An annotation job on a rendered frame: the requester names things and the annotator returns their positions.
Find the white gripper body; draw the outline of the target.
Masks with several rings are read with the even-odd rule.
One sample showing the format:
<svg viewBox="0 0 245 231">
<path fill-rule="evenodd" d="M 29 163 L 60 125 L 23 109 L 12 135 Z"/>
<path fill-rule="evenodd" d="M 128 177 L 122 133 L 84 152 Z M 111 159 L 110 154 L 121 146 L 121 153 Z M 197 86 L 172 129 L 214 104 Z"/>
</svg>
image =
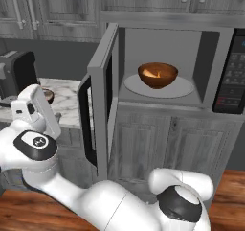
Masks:
<svg viewBox="0 0 245 231">
<path fill-rule="evenodd" d="M 56 116 L 52 111 L 42 88 L 38 84 L 33 85 L 32 101 L 37 111 L 43 116 L 45 120 L 45 132 L 57 139 L 61 133 L 60 126 L 56 120 Z"/>
</svg>

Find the grey microwave door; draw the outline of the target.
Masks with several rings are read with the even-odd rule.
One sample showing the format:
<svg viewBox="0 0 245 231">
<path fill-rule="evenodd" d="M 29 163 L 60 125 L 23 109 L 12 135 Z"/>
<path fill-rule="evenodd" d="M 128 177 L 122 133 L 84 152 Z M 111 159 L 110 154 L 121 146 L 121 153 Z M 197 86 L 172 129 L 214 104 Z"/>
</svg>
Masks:
<svg viewBox="0 0 245 231">
<path fill-rule="evenodd" d="M 87 74 L 90 126 L 97 153 L 97 181 L 107 179 L 119 92 L 119 25 L 110 23 L 92 56 Z"/>
</svg>

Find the orange food in bowl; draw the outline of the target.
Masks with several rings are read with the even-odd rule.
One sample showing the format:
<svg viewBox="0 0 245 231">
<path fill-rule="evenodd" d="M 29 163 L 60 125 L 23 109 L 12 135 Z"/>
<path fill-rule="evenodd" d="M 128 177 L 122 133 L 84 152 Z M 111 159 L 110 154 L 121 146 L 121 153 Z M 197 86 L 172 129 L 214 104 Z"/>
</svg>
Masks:
<svg viewBox="0 0 245 231">
<path fill-rule="evenodd" d="M 150 71 L 148 71 L 147 69 L 144 69 L 143 75 L 145 75 L 147 77 L 151 77 L 151 78 L 156 78 L 156 79 L 161 77 L 160 72 L 157 72 L 157 74 L 155 75 L 155 74 L 151 73 Z"/>
</svg>

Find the brown bowl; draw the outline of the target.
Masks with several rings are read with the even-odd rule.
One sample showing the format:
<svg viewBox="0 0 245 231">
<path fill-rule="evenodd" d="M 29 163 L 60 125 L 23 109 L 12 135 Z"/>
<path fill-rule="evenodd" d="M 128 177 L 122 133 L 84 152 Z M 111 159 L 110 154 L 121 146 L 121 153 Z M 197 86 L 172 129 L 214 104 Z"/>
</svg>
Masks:
<svg viewBox="0 0 245 231">
<path fill-rule="evenodd" d="M 144 69 L 147 69 L 153 74 L 160 72 L 160 78 L 151 78 L 143 75 Z M 172 84 L 178 76 L 178 69 L 170 64 L 162 62 L 144 63 L 138 68 L 138 75 L 141 81 L 153 89 L 161 89 Z"/>
</svg>

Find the grey microwave oven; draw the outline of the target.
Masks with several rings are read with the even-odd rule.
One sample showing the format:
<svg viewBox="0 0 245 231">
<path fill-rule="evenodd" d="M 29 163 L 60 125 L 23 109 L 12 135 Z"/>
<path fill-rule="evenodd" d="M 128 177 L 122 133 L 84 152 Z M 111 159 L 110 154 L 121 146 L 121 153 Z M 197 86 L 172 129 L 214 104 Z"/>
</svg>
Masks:
<svg viewBox="0 0 245 231">
<path fill-rule="evenodd" d="M 124 76 L 120 111 L 245 122 L 245 27 L 190 19 L 120 24 Z M 187 96 L 157 99 L 128 90 L 124 81 L 140 65 L 164 62 L 178 69 L 194 90 Z M 239 106 L 227 104 L 239 99 Z"/>
</svg>

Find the small brown round cup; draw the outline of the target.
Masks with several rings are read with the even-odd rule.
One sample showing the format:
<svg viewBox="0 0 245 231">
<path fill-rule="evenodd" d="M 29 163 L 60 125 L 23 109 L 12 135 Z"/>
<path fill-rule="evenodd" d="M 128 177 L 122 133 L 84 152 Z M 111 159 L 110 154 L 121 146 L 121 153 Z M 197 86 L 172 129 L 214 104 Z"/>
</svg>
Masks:
<svg viewBox="0 0 245 231">
<path fill-rule="evenodd" d="M 49 104 L 54 101 L 55 94 L 50 89 L 43 88 L 44 95 Z"/>
</svg>

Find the black grey coffee machine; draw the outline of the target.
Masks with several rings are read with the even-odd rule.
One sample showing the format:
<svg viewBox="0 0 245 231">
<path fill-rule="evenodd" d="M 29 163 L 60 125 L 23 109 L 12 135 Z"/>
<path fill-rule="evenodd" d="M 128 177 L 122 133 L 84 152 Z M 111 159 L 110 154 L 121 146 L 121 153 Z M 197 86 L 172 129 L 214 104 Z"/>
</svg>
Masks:
<svg viewBox="0 0 245 231">
<path fill-rule="evenodd" d="M 31 51 L 8 51 L 0 55 L 0 106 L 10 107 L 23 89 L 37 84 L 34 63 Z"/>
</svg>

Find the round grey turntable plate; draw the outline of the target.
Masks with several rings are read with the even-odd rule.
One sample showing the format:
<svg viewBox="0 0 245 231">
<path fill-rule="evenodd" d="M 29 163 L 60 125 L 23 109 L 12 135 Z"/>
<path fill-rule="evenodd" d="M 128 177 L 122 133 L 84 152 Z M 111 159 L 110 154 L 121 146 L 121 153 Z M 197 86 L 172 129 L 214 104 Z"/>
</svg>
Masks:
<svg viewBox="0 0 245 231">
<path fill-rule="evenodd" d="M 181 77 L 177 77 L 175 81 L 161 89 L 153 89 L 146 85 L 139 75 L 132 75 L 124 81 L 125 87 L 133 93 L 157 98 L 157 99 L 172 99 L 187 96 L 194 90 L 193 84 Z"/>
</svg>

